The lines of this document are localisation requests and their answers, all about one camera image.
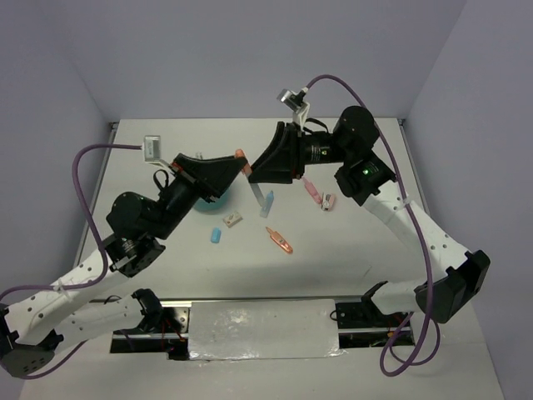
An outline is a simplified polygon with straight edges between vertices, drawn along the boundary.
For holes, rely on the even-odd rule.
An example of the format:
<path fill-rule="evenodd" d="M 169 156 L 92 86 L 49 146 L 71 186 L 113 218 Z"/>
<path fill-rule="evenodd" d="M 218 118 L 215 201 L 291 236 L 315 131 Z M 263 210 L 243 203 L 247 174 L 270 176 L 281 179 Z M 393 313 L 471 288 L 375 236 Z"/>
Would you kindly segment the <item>blue highlighter marker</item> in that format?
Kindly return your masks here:
<path fill-rule="evenodd" d="M 266 196 L 265 196 L 265 199 L 264 199 L 264 203 L 263 203 L 263 206 L 262 206 L 262 209 L 260 211 L 260 217 L 261 218 L 267 218 L 270 211 L 271 211 L 271 206 L 274 202 L 274 192 L 273 191 L 270 191 Z"/>

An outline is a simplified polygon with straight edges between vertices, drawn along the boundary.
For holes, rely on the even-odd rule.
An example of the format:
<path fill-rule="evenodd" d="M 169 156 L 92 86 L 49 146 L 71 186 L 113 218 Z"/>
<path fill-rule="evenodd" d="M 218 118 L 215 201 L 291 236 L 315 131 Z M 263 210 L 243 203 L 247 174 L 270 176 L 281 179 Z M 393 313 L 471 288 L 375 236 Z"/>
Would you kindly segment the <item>blue marker cap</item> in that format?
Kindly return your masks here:
<path fill-rule="evenodd" d="M 212 233 L 210 236 L 210 242 L 214 244 L 218 244 L 221 241 L 222 237 L 222 230 L 219 227 L 215 227 L 212 229 Z"/>

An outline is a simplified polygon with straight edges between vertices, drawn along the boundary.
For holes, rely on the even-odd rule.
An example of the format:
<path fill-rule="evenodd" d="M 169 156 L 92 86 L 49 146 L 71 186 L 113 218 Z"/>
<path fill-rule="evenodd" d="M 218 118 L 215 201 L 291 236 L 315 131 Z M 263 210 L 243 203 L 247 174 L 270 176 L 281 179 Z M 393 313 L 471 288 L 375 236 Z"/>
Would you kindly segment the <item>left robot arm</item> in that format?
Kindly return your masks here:
<path fill-rule="evenodd" d="M 101 238 L 90 227 L 94 253 L 47 286 L 25 286 L 29 298 L 1 306 L 1 364 L 7 373 L 42 378 L 51 372 L 47 365 L 70 347 L 108 332 L 151 333 L 164 325 L 168 315 L 150 289 L 100 306 L 92 300 L 150 267 L 197 201 L 215 202 L 246 164 L 245 157 L 202 160 L 178 154 L 158 170 L 165 178 L 154 182 L 156 200 L 135 192 L 119 195 L 107 215 L 111 234 Z"/>

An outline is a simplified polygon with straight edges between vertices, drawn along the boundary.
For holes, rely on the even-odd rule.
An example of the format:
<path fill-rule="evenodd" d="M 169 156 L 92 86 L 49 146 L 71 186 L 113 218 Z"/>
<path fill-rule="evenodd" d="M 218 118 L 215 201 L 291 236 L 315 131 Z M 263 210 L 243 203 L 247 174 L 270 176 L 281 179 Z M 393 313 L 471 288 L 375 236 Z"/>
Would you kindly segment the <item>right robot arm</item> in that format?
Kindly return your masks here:
<path fill-rule="evenodd" d="M 459 244 L 408 198 L 397 173 L 373 150 L 379 137 L 374 117 L 360 106 L 347 107 L 331 132 L 304 133 L 293 122 L 279 122 L 248 179 L 290 184 L 303 177 L 307 165 L 339 164 L 335 179 L 341 193 L 431 267 L 431 276 L 421 281 L 374 285 L 363 296 L 363 319 L 380 326 L 393 313 L 423 312 L 447 323 L 481 290 L 491 260 Z"/>

